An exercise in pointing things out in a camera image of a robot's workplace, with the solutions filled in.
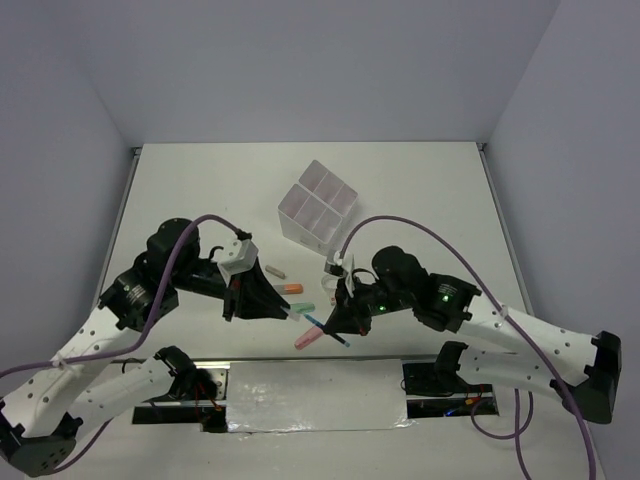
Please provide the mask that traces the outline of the blue patterned pen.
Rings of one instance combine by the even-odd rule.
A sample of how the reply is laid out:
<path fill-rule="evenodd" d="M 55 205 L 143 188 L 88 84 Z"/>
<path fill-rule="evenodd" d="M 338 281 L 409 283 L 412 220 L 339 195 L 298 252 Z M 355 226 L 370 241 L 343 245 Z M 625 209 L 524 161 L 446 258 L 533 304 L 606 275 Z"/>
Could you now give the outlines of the blue patterned pen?
<path fill-rule="evenodd" d="M 341 337 L 340 335 L 338 335 L 337 333 L 332 333 L 328 330 L 328 328 L 321 323 L 319 320 L 316 320 L 313 316 L 311 316 L 310 314 L 304 314 L 303 317 L 312 325 L 316 325 L 318 327 L 321 327 L 324 330 L 325 335 L 324 336 L 329 336 L 332 339 L 334 339 L 335 341 L 339 342 L 340 344 L 342 344 L 343 346 L 345 346 L 346 348 L 350 347 L 350 343 L 345 340 L 343 337 Z"/>

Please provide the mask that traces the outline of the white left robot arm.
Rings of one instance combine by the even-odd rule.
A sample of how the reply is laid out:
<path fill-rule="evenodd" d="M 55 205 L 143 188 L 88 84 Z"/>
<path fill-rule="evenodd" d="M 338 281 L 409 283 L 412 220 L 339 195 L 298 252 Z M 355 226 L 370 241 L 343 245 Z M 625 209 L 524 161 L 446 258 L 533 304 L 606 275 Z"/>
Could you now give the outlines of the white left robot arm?
<path fill-rule="evenodd" d="M 14 469 L 31 478 L 60 472 L 73 464 L 70 456 L 85 435 L 102 432 L 139 403 L 214 401 L 216 381 L 176 346 L 94 382 L 178 307 L 179 291 L 221 300 L 226 321 L 288 317 L 290 306 L 265 277 L 251 234 L 233 227 L 227 245 L 201 257 L 198 225 L 184 218 L 163 222 L 72 338 L 49 361 L 27 366 L 31 377 L 2 397 L 1 456 Z"/>

